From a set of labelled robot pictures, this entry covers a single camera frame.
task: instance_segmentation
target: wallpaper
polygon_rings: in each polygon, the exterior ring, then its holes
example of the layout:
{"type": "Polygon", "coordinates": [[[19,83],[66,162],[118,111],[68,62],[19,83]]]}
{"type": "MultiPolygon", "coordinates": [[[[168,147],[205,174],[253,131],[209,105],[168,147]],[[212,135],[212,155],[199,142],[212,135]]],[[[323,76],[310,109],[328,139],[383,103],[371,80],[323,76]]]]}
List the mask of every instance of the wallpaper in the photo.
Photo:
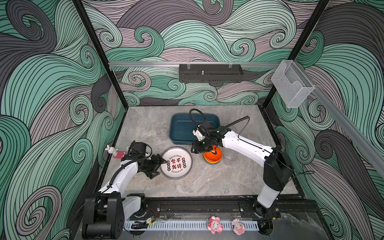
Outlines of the wallpaper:
{"type": "Polygon", "coordinates": [[[0,1],[2,239],[69,239],[123,114],[71,0],[0,1]]]}
{"type": "MultiPolygon", "coordinates": [[[[383,155],[384,2],[324,11],[297,61],[383,155]]],[[[278,94],[268,116],[335,239],[384,238],[384,180],[315,96],[286,108],[278,94]]]]}
{"type": "MultiPolygon", "coordinates": [[[[109,61],[287,59],[317,0],[83,0],[109,61]]],[[[262,104],[274,69],[180,83],[178,68],[114,68],[130,106],[262,104]]]]}

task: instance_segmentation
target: blue bowl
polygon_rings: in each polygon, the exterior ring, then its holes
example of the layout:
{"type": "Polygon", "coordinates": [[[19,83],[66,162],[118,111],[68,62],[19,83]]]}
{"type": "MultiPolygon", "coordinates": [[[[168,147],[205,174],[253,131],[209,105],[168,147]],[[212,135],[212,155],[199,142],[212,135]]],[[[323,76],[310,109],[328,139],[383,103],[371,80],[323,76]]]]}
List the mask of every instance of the blue bowl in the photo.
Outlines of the blue bowl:
{"type": "MultiPolygon", "coordinates": [[[[214,114],[204,114],[214,128],[220,127],[220,120],[214,114]]],[[[202,123],[204,117],[200,113],[192,113],[193,119],[202,123]]],[[[196,124],[192,122],[189,113],[176,113],[172,116],[169,127],[169,138],[176,145],[192,145],[197,140],[192,131],[196,124]]]]}

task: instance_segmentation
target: pink figurine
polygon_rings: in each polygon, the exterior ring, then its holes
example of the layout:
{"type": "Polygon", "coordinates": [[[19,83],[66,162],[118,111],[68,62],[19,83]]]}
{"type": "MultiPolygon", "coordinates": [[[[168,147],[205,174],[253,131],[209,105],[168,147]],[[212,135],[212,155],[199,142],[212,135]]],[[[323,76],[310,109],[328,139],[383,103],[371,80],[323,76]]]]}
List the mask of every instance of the pink figurine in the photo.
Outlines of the pink figurine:
{"type": "Polygon", "coordinates": [[[223,230],[223,225],[220,224],[220,218],[212,216],[211,222],[208,224],[208,230],[211,231],[212,234],[215,234],[215,232],[221,233],[223,230]]]}
{"type": "Polygon", "coordinates": [[[233,232],[237,235],[241,235],[245,232],[245,225],[241,222],[239,222],[239,220],[237,218],[235,218],[233,221],[232,221],[232,225],[233,225],[233,232]]]}

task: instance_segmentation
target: gray floor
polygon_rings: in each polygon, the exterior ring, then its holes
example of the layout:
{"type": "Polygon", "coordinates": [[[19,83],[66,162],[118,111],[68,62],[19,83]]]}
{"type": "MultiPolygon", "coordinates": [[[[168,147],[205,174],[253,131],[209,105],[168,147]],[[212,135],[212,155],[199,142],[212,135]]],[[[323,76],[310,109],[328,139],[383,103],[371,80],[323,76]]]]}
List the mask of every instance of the gray floor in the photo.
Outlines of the gray floor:
{"type": "MultiPolygon", "coordinates": [[[[162,155],[171,147],[179,146],[190,151],[190,146],[174,145],[165,135],[156,133],[156,128],[169,128],[170,119],[175,113],[188,113],[191,106],[167,107],[130,107],[122,126],[116,147],[125,150],[133,141],[149,144],[153,153],[162,155]]],[[[199,106],[204,113],[216,114],[220,123],[228,124],[241,117],[251,119],[241,134],[255,142],[275,146],[267,125],[258,106],[199,106]]],[[[246,122],[235,125],[239,132],[246,122]]],[[[224,149],[223,154],[233,154],[230,149],[224,149]]],[[[144,173],[136,174],[130,181],[124,194],[144,193],[147,197],[185,197],[185,196],[217,196],[217,195],[256,195],[263,186],[263,168],[256,162],[241,154],[237,160],[228,161],[226,158],[210,165],[203,159],[202,154],[192,154],[193,166],[184,178],[171,180],[162,173],[150,180],[144,173]]],[[[111,159],[104,184],[108,182],[118,167],[120,159],[111,159]]],[[[296,194],[293,182],[289,182],[282,194],[296,194]]]]}

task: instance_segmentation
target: white plate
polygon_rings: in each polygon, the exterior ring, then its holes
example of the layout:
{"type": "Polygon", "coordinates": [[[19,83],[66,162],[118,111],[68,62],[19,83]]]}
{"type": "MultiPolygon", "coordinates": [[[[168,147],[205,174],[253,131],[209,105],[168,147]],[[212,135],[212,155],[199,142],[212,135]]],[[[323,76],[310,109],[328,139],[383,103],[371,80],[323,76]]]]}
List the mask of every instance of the white plate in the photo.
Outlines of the white plate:
{"type": "Polygon", "coordinates": [[[170,148],[162,157],[167,163],[163,163],[160,169],[163,174],[170,179],[183,178],[191,170],[192,157],[189,152],[183,148],[170,148]]]}

